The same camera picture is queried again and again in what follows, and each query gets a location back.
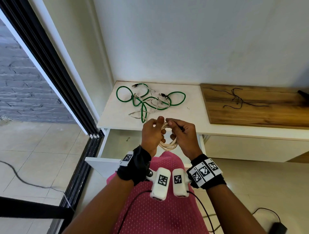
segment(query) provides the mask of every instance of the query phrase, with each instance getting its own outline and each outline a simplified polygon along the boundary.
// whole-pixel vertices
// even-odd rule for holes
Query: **cable connector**
[[[165,95],[165,94],[159,94],[159,96],[164,97],[165,99],[168,99],[168,95]]]

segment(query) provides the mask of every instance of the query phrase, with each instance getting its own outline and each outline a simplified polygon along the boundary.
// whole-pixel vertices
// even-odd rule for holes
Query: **person's left hand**
[[[160,141],[165,143],[163,134],[166,133],[166,130],[161,130],[163,123],[164,117],[162,116],[159,116],[157,120],[150,119],[144,123],[141,147],[146,150],[151,157],[155,156],[157,153],[157,146]]]

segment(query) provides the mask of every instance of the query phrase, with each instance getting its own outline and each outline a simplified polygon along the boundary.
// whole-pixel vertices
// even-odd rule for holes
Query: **pink clothing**
[[[164,167],[172,171],[176,168],[184,169],[181,159],[171,153],[164,152],[160,157],[153,157],[150,168],[156,171],[159,167]],[[152,182],[140,182],[136,185],[124,209],[116,222],[112,233],[117,234],[123,216],[126,213],[131,201],[142,191],[151,190]],[[193,195],[188,198],[179,198],[173,194],[173,182],[170,180],[167,197],[165,201],[156,201],[150,197],[149,193],[140,195],[133,205],[125,219],[120,231],[121,234],[170,234],[170,233],[203,233],[209,234],[203,217]]]

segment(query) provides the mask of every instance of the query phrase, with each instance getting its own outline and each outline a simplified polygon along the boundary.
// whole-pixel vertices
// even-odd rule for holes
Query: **person's right hand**
[[[174,140],[177,137],[177,144],[185,156],[192,161],[203,153],[197,141],[194,124],[171,118],[166,118],[166,122],[168,122],[169,127],[172,129],[171,139]]]

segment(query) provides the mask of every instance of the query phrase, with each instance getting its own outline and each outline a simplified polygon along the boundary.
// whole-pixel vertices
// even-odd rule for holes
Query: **black door frame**
[[[85,157],[95,157],[104,134],[97,129],[28,0],[0,0],[0,8],[90,136],[65,191],[73,210],[76,210],[90,172]],[[0,217],[63,219],[59,233],[69,225],[74,215],[64,197],[59,206],[0,197],[0,206]]]

